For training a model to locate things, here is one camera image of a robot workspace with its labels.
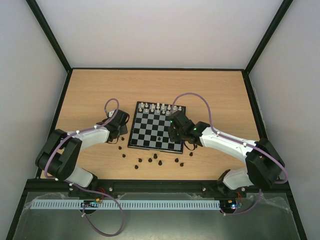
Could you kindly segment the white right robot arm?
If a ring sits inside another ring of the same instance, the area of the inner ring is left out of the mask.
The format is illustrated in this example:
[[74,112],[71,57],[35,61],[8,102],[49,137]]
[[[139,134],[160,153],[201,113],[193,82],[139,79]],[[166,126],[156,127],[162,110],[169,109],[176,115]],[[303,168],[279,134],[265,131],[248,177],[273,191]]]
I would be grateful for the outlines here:
[[269,140],[247,140],[221,132],[202,121],[193,123],[181,111],[172,113],[168,120],[170,140],[216,149],[245,164],[236,170],[227,169],[218,178],[215,188],[222,195],[229,196],[235,190],[249,186],[269,190],[274,184],[286,182],[279,180],[280,174],[286,172],[285,163]]

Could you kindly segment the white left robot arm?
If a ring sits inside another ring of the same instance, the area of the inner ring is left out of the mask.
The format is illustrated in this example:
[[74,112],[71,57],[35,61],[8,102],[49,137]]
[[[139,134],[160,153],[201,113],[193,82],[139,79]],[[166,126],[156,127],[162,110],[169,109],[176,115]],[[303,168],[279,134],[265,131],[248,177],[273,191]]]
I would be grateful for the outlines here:
[[54,130],[38,154],[35,165],[48,178],[88,188],[96,177],[77,166],[79,153],[97,144],[109,143],[127,134],[130,115],[122,110],[107,113],[107,118],[93,127],[65,132]]

